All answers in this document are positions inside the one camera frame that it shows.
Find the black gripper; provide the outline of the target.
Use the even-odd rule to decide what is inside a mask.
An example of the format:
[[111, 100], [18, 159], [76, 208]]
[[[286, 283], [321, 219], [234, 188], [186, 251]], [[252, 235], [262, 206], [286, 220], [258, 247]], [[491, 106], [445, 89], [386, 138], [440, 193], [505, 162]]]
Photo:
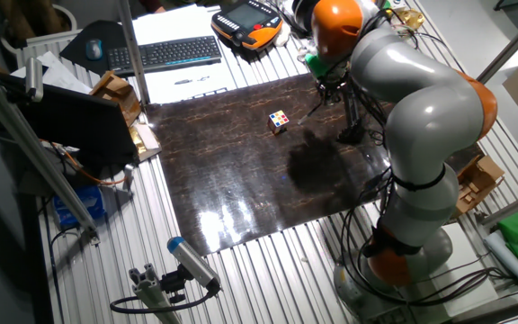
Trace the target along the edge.
[[339, 104], [341, 97], [346, 97], [352, 92], [349, 68], [335, 67], [317, 76], [316, 89], [321, 97], [317, 108], [326, 104], [327, 97], [329, 106]]

